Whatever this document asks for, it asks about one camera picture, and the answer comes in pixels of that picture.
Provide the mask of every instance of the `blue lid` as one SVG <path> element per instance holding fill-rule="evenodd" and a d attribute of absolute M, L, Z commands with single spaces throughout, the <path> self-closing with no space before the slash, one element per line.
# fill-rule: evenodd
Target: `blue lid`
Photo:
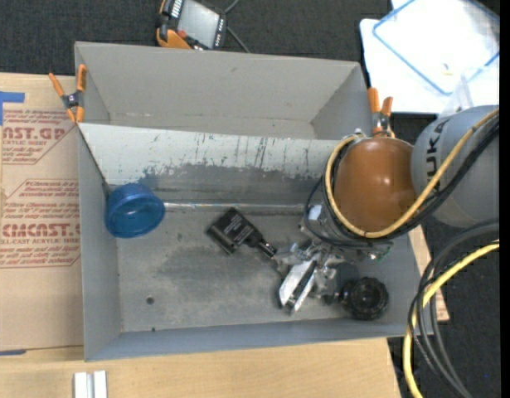
<path fill-rule="evenodd" d="M 140 183 L 124 184 L 109 194 L 105 225 L 116 237 L 138 237 L 157 227 L 165 211 L 163 201 L 148 187 Z"/>

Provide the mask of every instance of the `black carpet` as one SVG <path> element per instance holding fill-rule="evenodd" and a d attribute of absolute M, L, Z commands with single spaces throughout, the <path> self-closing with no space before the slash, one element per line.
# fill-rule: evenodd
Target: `black carpet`
<path fill-rule="evenodd" d="M 156 46 L 155 14 L 161 1 L 0 0 L 0 72 L 74 75 L 75 41 Z M 234 0 L 207 1 L 227 7 Z M 479 1 L 500 14 L 500 0 Z M 363 62 L 359 22 L 380 19 L 390 10 L 390 0 L 241 0 L 228 21 L 252 53 Z M 228 36 L 222 51 L 244 50 Z M 392 120 L 397 136 L 413 143 L 433 118 L 394 114 Z M 423 227 L 432 255 L 460 233 L 433 218 Z M 472 240 L 459 252 L 478 245 Z M 499 258 L 491 255 L 451 279 L 443 291 L 450 314 L 441 326 L 447 351 L 474 397 L 501 396 L 499 290 Z M 389 342 L 399 366 L 401 341 Z M 415 368 L 425 396 L 456 396 L 418 353 Z M 403 376 L 401 393 L 409 396 Z"/>

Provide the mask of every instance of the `gray bin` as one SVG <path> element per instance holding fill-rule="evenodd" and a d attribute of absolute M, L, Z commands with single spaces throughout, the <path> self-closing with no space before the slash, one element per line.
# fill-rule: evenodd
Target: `gray bin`
<path fill-rule="evenodd" d="M 420 274 L 407 235 L 364 261 L 390 294 L 385 315 L 350 319 L 309 298 L 277 304 L 281 276 L 256 249 L 233 255 L 206 234 L 229 206 L 285 250 L 306 239 L 301 211 L 345 135 L 371 132 L 359 64 L 78 42 L 85 359 L 209 352 L 404 333 Z M 106 193 L 142 182 L 167 208 L 147 235 L 116 239 Z"/>

